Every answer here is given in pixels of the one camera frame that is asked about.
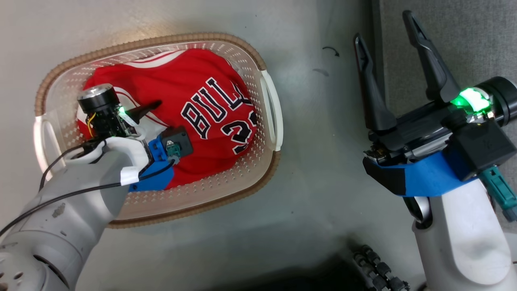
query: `laundry basket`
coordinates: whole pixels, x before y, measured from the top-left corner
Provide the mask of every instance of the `laundry basket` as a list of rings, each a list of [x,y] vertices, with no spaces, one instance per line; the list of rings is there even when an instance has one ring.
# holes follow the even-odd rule
[[[77,94],[96,68],[185,49],[210,50],[237,70],[256,108],[258,125],[254,140],[248,153],[227,171],[169,190],[129,193],[120,215],[110,223],[111,228],[173,220],[234,202],[261,189],[278,166],[283,140],[282,111],[264,61],[238,37],[197,33],[125,43],[78,56],[54,68],[36,96],[34,146],[41,170],[64,150],[85,141],[76,122]],[[56,165],[54,171],[63,166]]]

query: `green light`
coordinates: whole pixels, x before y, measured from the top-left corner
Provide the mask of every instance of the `green light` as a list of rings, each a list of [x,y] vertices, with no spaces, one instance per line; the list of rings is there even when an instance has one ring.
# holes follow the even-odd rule
[[[490,101],[472,88],[467,88],[460,92],[460,95],[451,101],[458,108],[469,108],[473,112],[481,112],[490,107]]]

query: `gray table surface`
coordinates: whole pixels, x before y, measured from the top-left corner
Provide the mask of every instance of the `gray table surface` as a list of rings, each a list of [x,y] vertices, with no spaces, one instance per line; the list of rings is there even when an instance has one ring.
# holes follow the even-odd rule
[[[424,281],[404,203],[361,164],[369,143],[352,37],[361,32],[373,47],[368,2],[7,0],[1,6],[0,225],[36,194],[34,96],[62,61],[142,38],[228,32],[259,51],[280,96],[282,160],[263,190],[181,220],[107,229],[77,290],[212,289],[312,268],[350,239],[374,247],[402,279]]]

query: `blue plastic part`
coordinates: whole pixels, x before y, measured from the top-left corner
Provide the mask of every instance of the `blue plastic part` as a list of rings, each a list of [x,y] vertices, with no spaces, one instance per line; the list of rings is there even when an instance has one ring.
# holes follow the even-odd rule
[[[485,185],[488,194],[494,197],[501,206],[501,209],[508,210],[517,206],[517,196],[497,167],[494,166],[483,171],[479,175],[479,179]]]
[[[169,165],[169,162],[167,161],[167,153],[165,152],[165,149],[162,146],[160,136],[149,142],[149,150],[153,155],[155,161],[144,171],[144,173],[141,176],[152,174]],[[165,172],[158,174],[154,177],[140,181],[138,183],[131,184],[129,186],[129,192],[164,190],[167,187],[167,185],[171,182],[173,177],[174,170],[171,167],[167,169]]]
[[[441,151],[414,164],[380,167],[404,169],[406,193],[399,195],[401,197],[441,196],[471,181],[460,181],[445,161]]]

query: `gray fabric surface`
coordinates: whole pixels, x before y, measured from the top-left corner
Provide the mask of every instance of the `gray fabric surface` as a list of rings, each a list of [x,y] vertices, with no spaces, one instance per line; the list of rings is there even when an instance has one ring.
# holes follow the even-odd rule
[[[384,88],[388,107],[396,114],[428,102],[427,85],[415,48],[409,44],[402,12],[412,10],[440,52],[460,87],[474,86],[494,76],[517,81],[517,1],[513,0],[379,0]],[[504,131],[517,144],[517,122]],[[501,167],[517,190],[517,157]],[[499,213],[505,231],[517,233]]]

